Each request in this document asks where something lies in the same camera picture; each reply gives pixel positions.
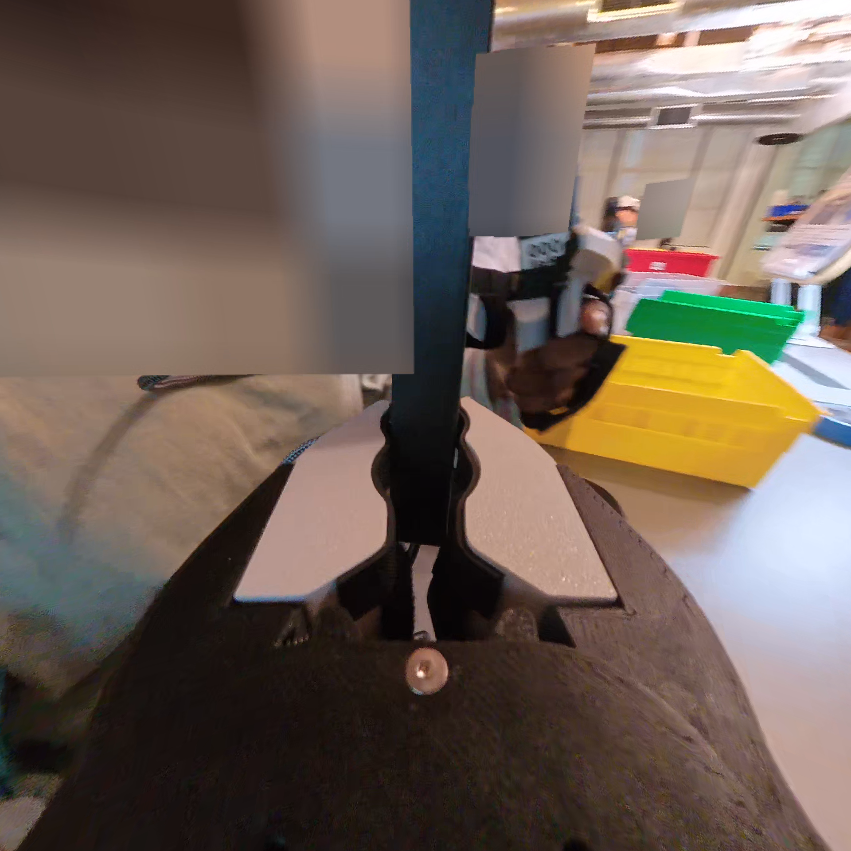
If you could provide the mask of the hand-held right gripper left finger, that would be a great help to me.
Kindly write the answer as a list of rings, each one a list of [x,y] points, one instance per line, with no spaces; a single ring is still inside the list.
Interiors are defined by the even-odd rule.
[[[388,541],[389,510],[373,469],[386,438],[376,402],[295,460],[234,591],[234,600],[322,604]]]

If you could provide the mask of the yellow plastic bin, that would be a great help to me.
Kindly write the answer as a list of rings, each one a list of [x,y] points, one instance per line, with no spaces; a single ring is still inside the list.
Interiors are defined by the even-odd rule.
[[[749,351],[616,336],[600,391],[537,443],[754,488],[822,410]]]

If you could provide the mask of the person's left hand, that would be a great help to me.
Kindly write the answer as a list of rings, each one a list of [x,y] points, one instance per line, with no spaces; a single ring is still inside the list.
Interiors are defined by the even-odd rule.
[[[511,316],[503,382],[522,427],[547,431],[594,400],[625,354],[625,346],[612,338],[612,320],[611,304],[586,294],[576,331],[522,350],[523,326]]]

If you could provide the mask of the printed instruction sheet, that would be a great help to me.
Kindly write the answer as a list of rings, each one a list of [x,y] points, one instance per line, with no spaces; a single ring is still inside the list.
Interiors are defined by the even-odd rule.
[[[771,279],[824,286],[850,267],[850,196],[822,197],[761,263]]]

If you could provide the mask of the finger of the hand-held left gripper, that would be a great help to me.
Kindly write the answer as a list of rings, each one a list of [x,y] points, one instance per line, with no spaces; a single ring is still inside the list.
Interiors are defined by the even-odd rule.
[[[613,291],[623,277],[621,243],[607,233],[586,225],[572,230],[572,283],[590,285],[598,291]]]

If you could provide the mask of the black multi-port usb hub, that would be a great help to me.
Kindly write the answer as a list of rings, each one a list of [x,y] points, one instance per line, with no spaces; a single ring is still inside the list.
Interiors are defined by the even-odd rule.
[[[494,3],[410,3],[414,368],[391,379],[390,501],[402,543],[441,546],[460,434],[472,240],[469,158],[476,59]]]

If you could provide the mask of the red plastic bin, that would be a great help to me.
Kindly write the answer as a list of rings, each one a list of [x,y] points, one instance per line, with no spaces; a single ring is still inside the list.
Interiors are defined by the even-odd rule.
[[[715,254],[683,250],[624,250],[625,267],[634,273],[707,277],[719,260]]]

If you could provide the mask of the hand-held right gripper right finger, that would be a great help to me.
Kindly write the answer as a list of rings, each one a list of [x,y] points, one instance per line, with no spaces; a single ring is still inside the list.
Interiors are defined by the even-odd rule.
[[[462,541],[527,604],[614,604],[617,591],[557,463],[472,398],[461,400],[472,485]]]

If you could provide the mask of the person's beige sweatshirt torso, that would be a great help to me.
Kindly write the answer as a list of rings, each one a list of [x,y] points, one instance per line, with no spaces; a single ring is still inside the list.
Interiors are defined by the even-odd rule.
[[[58,698],[356,375],[3,378],[2,672]]]

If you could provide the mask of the green plastic bin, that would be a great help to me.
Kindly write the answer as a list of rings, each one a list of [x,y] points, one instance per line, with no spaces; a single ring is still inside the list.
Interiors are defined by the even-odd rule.
[[[771,365],[805,318],[790,305],[666,290],[657,299],[641,299],[625,329],[634,337],[710,346],[725,355],[749,351]]]

